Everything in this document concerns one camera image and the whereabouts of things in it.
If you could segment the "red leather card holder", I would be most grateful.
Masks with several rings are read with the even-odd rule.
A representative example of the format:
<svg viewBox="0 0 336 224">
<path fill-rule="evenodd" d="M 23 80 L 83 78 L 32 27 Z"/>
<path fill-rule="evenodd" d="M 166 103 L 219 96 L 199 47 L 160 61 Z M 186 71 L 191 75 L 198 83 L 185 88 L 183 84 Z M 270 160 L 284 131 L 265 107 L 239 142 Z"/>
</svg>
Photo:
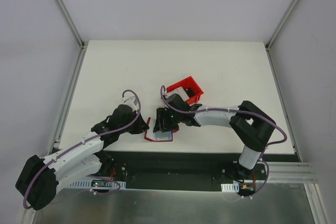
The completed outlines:
<svg viewBox="0 0 336 224">
<path fill-rule="evenodd" d="M 155 126 L 155 119 L 148 117 L 147 124 L 149 126 L 149 129 L 144 134 L 144 139 L 149 142 L 172 142 L 173 141 L 173 134 L 178 132 L 178 130 L 170 131 L 170 132 L 161 132 L 157 131 L 154 132 L 154 126 Z"/>
</svg>

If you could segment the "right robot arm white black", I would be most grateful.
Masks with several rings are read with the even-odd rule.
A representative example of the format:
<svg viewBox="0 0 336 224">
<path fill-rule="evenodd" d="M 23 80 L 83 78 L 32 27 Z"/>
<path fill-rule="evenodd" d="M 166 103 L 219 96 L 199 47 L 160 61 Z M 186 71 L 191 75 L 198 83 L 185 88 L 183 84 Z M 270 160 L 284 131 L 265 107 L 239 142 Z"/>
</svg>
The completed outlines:
<svg viewBox="0 0 336 224">
<path fill-rule="evenodd" d="M 165 98 L 166 107 L 156 110 L 153 132 L 173 132 L 179 124 L 187 126 L 222 126 L 233 129 L 244 148 L 235 168 L 228 176 L 236 181 L 250 178 L 275 130 L 275 121 L 250 101 L 243 101 L 237 107 L 216 108 L 203 104 L 190 105 L 180 95 Z"/>
</svg>

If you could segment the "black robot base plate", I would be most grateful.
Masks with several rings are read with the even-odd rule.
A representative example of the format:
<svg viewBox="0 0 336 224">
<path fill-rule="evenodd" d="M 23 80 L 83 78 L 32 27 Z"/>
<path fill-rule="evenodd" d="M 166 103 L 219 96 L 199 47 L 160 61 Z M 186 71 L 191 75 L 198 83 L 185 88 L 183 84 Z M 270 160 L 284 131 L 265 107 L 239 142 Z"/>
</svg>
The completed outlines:
<svg viewBox="0 0 336 224">
<path fill-rule="evenodd" d="M 105 151 L 110 162 L 97 177 L 111 177 L 126 182 L 127 189 L 220 191 L 221 184 L 245 182 L 259 185 L 266 179 L 267 169 L 259 163 L 252 175 L 242 181 L 228 176 L 235 168 L 238 154 L 170 153 Z"/>
</svg>

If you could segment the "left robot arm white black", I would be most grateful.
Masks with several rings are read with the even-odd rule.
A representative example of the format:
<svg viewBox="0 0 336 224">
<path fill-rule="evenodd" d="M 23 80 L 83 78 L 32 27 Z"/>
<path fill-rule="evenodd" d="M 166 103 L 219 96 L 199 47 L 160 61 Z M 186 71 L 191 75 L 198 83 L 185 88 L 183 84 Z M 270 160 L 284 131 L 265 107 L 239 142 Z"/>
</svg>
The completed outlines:
<svg viewBox="0 0 336 224">
<path fill-rule="evenodd" d="M 31 156 L 15 184 L 24 198 L 24 209 L 46 207 L 64 187 L 81 177 L 108 175 L 110 157 L 103 149 L 121 134 L 141 134 L 148 129 L 140 105 L 121 104 L 75 145 L 44 157 Z"/>
</svg>

